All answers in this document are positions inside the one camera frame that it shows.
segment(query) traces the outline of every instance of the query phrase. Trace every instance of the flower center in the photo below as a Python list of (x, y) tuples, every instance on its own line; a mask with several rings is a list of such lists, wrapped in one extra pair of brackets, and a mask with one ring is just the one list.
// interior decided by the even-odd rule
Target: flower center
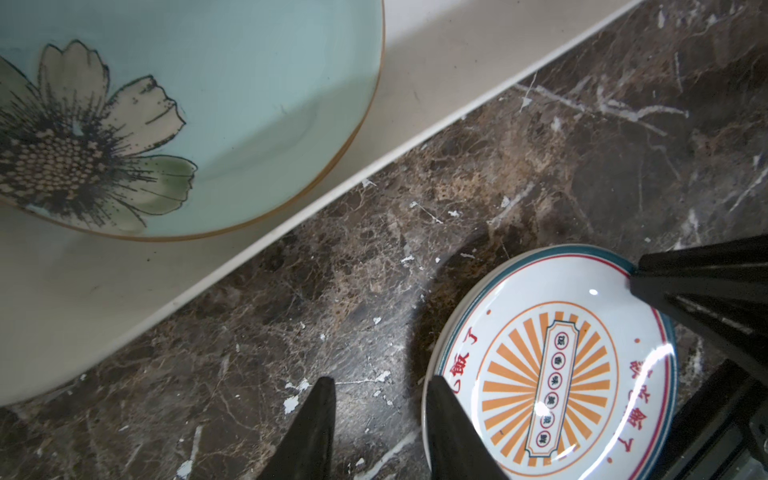
[(0, 187), (22, 196), (65, 193), (73, 200), (82, 187), (98, 183), (107, 168), (103, 156), (98, 143), (87, 137), (39, 131), (31, 140), (11, 140), (10, 148), (0, 154), (7, 168), (7, 184)]

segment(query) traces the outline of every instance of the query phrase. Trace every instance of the plate rim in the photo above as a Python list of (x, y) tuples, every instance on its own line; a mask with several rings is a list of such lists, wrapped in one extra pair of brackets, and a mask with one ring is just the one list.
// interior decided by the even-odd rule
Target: plate rim
[(362, 124), (366, 121), (368, 117), (368, 113), (370, 113), (371, 111), (371, 107), (373, 106), (373, 100), (376, 98), (376, 93), (379, 91), (379, 83), (381, 81), (382, 70), (384, 68), (384, 56), (386, 51), (386, 11), (385, 11), (384, 0), (381, 0), (381, 6), (382, 6), (381, 7), (382, 48), (381, 48), (381, 54), (379, 56), (379, 71), (376, 74), (376, 83), (373, 86), (373, 92), (371, 93), (371, 98), (370, 98), (370, 101), (368, 102), (368, 107), (366, 108), (365, 113), (362, 115), (360, 122), (357, 124), (354, 130), (352, 130), (352, 133), (349, 134), (349, 137), (346, 139), (346, 142), (344, 142), (344, 144), (336, 152), (336, 154), (333, 157), (331, 157), (328, 164), (298, 193), (294, 194), (291, 198), (282, 202), (277, 207), (274, 207), (272, 210), (268, 210), (267, 212), (259, 215), (258, 217), (251, 218), (250, 220), (246, 220), (244, 222), (232, 225), (230, 227), (220, 228), (218, 230), (211, 230), (203, 233), (192, 233), (190, 235), (174, 235), (174, 236), (168, 236), (168, 237), (138, 237), (138, 236), (132, 236), (132, 235), (119, 235), (115, 233), (97, 232), (95, 230), (88, 230), (85, 228), (75, 227), (73, 225), (67, 225), (66, 223), (63, 223), (56, 219), (46, 217), (45, 215), (41, 215), (32, 210), (28, 210), (25, 207), (21, 207), (19, 205), (15, 205), (11, 202), (3, 200), (2, 197), (0, 197), (0, 205), (7, 205), (15, 210), (20, 210), (21, 212), (27, 215), (31, 215), (40, 220), (53, 223), (54, 225), (67, 228), (69, 230), (74, 230), (82, 233), (89, 233), (91, 235), (96, 235), (98, 237), (114, 238), (117, 240), (129, 240), (133, 242), (145, 242), (145, 243), (181, 242), (181, 241), (187, 241), (187, 240), (199, 240), (201, 238), (215, 237), (216, 235), (222, 235), (224, 233), (240, 230), (241, 228), (248, 227), (250, 225), (253, 225), (254, 223), (260, 222), (261, 220), (265, 220), (266, 218), (269, 218), (274, 216), (275, 214), (278, 214), (279, 212), (285, 210), (286, 208), (290, 207), (291, 205), (296, 203), (298, 200), (306, 196), (314, 187), (317, 186), (317, 184), (319, 184), (321, 181), (323, 181), (325, 177), (328, 176), (328, 174), (331, 172), (331, 170), (333, 170), (336, 164), (339, 163), (339, 161), (341, 160), (341, 157), (343, 157), (346, 151), (349, 150), (349, 146), (352, 145), (352, 142), (357, 137), (357, 134), (359, 133), (360, 128), (362, 127)]
[[(496, 283), (498, 283), (495, 282), (495, 280), (497, 280), (499, 277), (507, 276), (508, 274), (515, 272), (516, 270), (520, 270), (522, 267), (530, 263), (533, 263), (534, 261), (545, 260), (549, 257), (555, 257), (568, 253), (584, 254), (601, 258), (602, 260), (607, 260), (627, 272), (629, 275), (631, 275), (636, 268), (635, 265), (629, 260), (603, 247), (587, 245), (584, 243), (565, 243), (551, 247), (541, 247), (521, 253), (497, 266), (490, 273), (485, 275), (479, 282), (477, 282), (467, 292), (467, 294), (464, 295), (462, 300), (456, 305), (453, 313), (451, 313), (451, 316), (440, 332), (440, 336), (435, 343), (435, 348), (433, 349), (432, 355), (429, 358), (429, 364), (427, 365), (424, 386), (422, 388), (420, 419), (422, 423), (422, 446), (424, 448), (427, 464), (430, 469), (432, 468), (432, 459), (430, 458), (429, 443), (427, 442), (426, 435), (427, 387), (429, 380), (435, 375), (435, 371), (437, 370), (438, 359), (441, 357), (444, 359), (447, 355), (445, 347), (451, 344), (453, 339), (458, 335), (458, 330), (460, 329), (457, 329), (457, 326), (459, 324), (463, 324), (462, 321), (465, 320), (465, 314), (470, 311), (472, 306), (475, 305), (488, 291), (493, 289)], [(667, 339), (673, 348), (673, 355), (670, 356), (670, 379), (667, 389), (667, 408), (664, 411), (663, 425), (659, 431), (656, 445), (654, 445), (650, 455), (647, 457), (644, 465), (641, 466), (641, 470), (633, 480), (646, 480), (650, 474), (651, 469), (656, 464), (658, 456), (661, 453), (661, 449), (664, 447), (664, 444), (667, 441), (667, 437), (669, 436), (669, 431), (677, 404), (677, 337), (674, 332), (674, 325), (669, 316), (654, 309), (653, 307), (651, 307), (651, 309), (659, 316), (661, 324), (664, 326), (664, 332), (666, 333)]]

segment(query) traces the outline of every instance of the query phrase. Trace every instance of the orange sunburst pattern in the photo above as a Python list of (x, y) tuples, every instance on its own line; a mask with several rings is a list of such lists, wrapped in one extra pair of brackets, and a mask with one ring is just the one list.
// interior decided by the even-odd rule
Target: orange sunburst pattern
[[(498, 449), (496, 455), (502, 457), (497, 456), (499, 462), (512, 472), (533, 476), (564, 468), (594, 443), (613, 408), (617, 385), (615, 352), (599, 320), (567, 303), (537, 310), (510, 322), (493, 342), (482, 367), (479, 403), (482, 424)], [(542, 368), (548, 374), (546, 362), (553, 361), (552, 352), (557, 353), (545, 345), (548, 329), (555, 321), (572, 323), (578, 330), (576, 347), (571, 347), (568, 360), (572, 362), (568, 370), (570, 389), (561, 391), (563, 399), (558, 397), (565, 407), (561, 410), (563, 418), (556, 419), (557, 431), (551, 432), (551, 454), (531, 456), (526, 449), (528, 435), (541, 416), (535, 415), (535, 406), (544, 398), (541, 392), (547, 390), (545, 384), (539, 385), (546, 379), (539, 377)]]

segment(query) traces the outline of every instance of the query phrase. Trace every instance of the white tray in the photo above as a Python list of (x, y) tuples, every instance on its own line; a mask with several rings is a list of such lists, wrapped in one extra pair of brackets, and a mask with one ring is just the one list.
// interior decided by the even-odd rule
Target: white tray
[(639, 0), (385, 0), (379, 90), (357, 138), (303, 199), (202, 240), (139, 243), (0, 206), (0, 405), (81, 374), (363, 179)]

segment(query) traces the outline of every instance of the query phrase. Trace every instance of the chinese character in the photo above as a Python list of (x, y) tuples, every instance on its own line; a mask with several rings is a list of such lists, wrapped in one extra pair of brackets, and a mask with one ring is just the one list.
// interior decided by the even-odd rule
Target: chinese character
[(469, 337), (471, 337), (471, 338), (472, 338), (472, 345), (475, 345), (475, 344), (477, 343), (477, 341), (478, 341), (478, 337), (476, 337), (476, 336), (472, 335), (472, 327), (469, 327), (469, 331), (468, 331), (468, 332), (467, 332), (467, 334), (464, 336), (464, 341), (466, 342), (466, 341), (467, 341), (467, 338), (469, 338)]
[(633, 440), (634, 439), (629, 439), (629, 442), (625, 442), (624, 440), (619, 439), (619, 442), (624, 444), (624, 449), (627, 450), (627, 452), (631, 452), (631, 450), (632, 450), (632, 441)]
[[(629, 398), (632, 398), (632, 390), (629, 391)], [(648, 386), (643, 385), (643, 388), (640, 389), (640, 392), (637, 394), (637, 397), (639, 399), (645, 400), (646, 403), (648, 403), (648, 399), (650, 398), (650, 393), (648, 393)]]
[(468, 353), (464, 356), (461, 356), (458, 353), (456, 354), (455, 362), (451, 367), (451, 374), (453, 376), (464, 375), (464, 367), (467, 366), (467, 358), (469, 358)]
[(627, 422), (629, 422), (630, 425), (637, 428), (638, 430), (643, 429), (643, 420), (647, 419), (648, 417), (643, 414), (640, 409), (633, 409), (630, 414), (629, 418), (627, 419)]
[[(638, 375), (640, 375), (640, 371), (643, 369), (643, 363), (640, 361), (638, 362), (635, 360), (634, 362), (629, 364), (629, 368), (632, 370), (632, 378), (636, 379)], [(650, 378), (651, 373), (653, 373), (653, 370), (648, 370), (648, 378)]]

